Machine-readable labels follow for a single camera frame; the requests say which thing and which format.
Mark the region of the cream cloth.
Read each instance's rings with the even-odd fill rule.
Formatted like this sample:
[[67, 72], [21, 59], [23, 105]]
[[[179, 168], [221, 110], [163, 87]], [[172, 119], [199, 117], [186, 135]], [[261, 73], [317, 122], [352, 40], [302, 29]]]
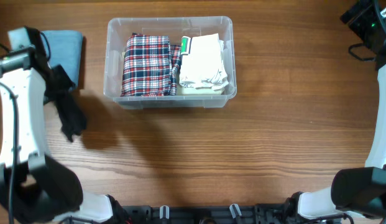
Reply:
[[224, 88], [220, 90], [213, 90], [212, 88], [190, 88], [177, 86], [177, 95], [222, 95]]

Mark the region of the white printed t-shirt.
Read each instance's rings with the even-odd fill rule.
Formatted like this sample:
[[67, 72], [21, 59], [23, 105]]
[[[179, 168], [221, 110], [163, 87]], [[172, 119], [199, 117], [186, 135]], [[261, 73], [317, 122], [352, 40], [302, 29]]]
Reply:
[[219, 34], [182, 37], [179, 85], [219, 91], [229, 85]]

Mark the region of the plaid shirt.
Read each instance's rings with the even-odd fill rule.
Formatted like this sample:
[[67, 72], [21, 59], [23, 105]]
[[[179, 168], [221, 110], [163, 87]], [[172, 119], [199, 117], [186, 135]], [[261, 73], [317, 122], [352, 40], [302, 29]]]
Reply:
[[174, 96], [181, 49], [166, 35], [133, 33], [126, 42], [121, 96]]

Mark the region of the clear plastic storage container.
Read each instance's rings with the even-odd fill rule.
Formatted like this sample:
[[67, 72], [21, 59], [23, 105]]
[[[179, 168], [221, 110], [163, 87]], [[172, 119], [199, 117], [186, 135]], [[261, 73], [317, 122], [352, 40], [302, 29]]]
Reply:
[[[224, 66], [229, 85], [221, 95], [121, 96], [124, 57], [128, 38], [133, 34], [167, 35], [172, 44], [183, 36], [219, 34], [224, 42]], [[206, 17], [116, 17], [108, 23], [103, 94], [124, 109], [222, 108], [237, 95], [236, 64], [232, 20], [227, 16]]]

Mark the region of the black garment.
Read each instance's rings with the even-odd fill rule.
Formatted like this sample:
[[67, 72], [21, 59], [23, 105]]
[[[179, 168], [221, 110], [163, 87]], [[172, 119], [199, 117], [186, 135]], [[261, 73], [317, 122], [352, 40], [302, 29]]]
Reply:
[[73, 142], [73, 136], [80, 136], [87, 127], [86, 116], [70, 93], [71, 87], [75, 87], [75, 84], [64, 68], [61, 65], [53, 67], [49, 73], [45, 97], [47, 102], [54, 102], [62, 123], [61, 131], [69, 142]]

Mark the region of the blue jeans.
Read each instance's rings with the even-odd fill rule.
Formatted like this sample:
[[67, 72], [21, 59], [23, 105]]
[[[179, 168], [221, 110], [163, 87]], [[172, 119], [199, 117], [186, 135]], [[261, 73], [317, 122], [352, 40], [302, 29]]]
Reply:
[[44, 43], [46, 53], [50, 48], [51, 67], [61, 65], [74, 83], [70, 91], [77, 89], [80, 76], [81, 51], [83, 46], [83, 35], [75, 30], [45, 30], [41, 39]]

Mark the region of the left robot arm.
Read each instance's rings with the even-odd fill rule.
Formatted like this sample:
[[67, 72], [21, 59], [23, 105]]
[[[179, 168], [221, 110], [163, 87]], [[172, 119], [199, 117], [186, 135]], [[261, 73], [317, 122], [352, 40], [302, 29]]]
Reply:
[[86, 128], [71, 95], [75, 81], [61, 65], [51, 66], [43, 32], [25, 26], [8, 37], [11, 45], [0, 57], [0, 204], [9, 222], [123, 222], [124, 210], [111, 196], [85, 192], [77, 175], [50, 154], [46, 103], [55, 104], [68, 140]]

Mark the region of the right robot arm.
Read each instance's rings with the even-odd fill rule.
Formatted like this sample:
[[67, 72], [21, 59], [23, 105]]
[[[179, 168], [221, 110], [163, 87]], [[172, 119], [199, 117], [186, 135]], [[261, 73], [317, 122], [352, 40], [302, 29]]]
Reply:
[[376, 64], [379, 104], [373, 142], [363, 167], [342, 169], [329, 187], [288, 198], [278, 214], [280, 223], [352, 223], [355, 217], [386, 223], [386, 7], [378, 0], [357, 1], [340, 20], [361, 39], [349, 49], [365, 47], [374, 54], [351, 54]]

